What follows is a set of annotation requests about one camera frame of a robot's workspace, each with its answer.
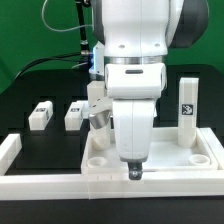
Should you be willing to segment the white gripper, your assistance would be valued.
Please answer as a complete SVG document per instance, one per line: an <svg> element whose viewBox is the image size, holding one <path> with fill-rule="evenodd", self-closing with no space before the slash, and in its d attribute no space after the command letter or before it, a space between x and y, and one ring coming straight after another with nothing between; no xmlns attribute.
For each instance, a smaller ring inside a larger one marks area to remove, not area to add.
<svg viewBox="0 0 224 224"><path fill-rule="evenodd" d="M107 64L105 76L118 155L129 162L129 179L140 180L141 162L149 154L156 101L166 85L166 66Z"/></svg>

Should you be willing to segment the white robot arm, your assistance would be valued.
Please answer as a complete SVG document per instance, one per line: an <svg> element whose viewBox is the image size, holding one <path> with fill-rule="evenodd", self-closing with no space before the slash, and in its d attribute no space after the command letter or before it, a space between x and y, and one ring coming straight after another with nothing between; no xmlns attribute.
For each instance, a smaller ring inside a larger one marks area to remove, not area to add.
<svg viewBox="0 0 224 224"><path fill-rule="evenodd" d="M163 58L170 48L188 48L208 26L207 0L92 0L95 37L104 45L107 96L91 109L99 129L113 121L120 160L129 178L142 178L156 101L166 86Z"/></svg>

